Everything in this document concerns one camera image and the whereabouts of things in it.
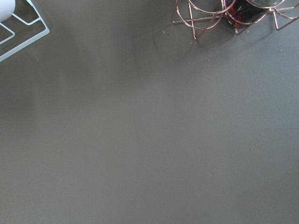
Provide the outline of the tea bottle lower left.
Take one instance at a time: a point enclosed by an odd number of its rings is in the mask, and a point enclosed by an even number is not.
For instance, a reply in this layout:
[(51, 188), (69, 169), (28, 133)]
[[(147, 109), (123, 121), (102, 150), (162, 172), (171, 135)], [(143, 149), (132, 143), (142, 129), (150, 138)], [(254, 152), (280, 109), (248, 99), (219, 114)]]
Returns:
[(283, 0), (236, 0), (226, 12), (226, 19), (236, 29), (242, 29), (257, 22), (268, 9), (284, 2)]

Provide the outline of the white plastic cup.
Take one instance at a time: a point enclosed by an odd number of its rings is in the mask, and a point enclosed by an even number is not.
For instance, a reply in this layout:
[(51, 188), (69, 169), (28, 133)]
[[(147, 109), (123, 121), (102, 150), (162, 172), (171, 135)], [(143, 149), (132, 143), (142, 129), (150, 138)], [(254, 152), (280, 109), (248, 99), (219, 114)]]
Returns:
[(0, 21), (10, 18), (15, 10), (15, 0), (0, 0)]

